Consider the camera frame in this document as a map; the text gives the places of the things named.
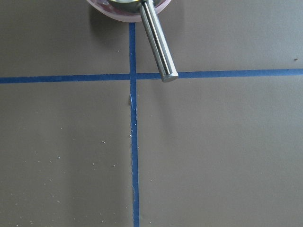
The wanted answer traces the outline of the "steel scoop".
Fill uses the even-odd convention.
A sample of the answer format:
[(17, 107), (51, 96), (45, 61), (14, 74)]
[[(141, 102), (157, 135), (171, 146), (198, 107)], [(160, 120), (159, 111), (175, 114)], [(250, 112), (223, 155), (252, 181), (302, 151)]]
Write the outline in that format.
[(128, 13), (139, 13), (147, 34), (158, 71), (163, 82), (178, 79), (178, 72), (172, 59), (155, 5), (158, 0), (110, 0), (114, 8)]

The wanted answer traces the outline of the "pink plastic bowl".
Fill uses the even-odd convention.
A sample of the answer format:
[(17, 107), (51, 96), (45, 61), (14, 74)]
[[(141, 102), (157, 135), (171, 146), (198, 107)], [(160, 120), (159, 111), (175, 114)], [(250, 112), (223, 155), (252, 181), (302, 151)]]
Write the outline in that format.
[(149, 6), (143, 7), (145, 0), (88, 0), (92, 7), (104, 15), (122, 22), (140, 22), (144, 20), (154, 20), (154, 15), (162, 12), (169, 4), (170, 0), (148, 0)]

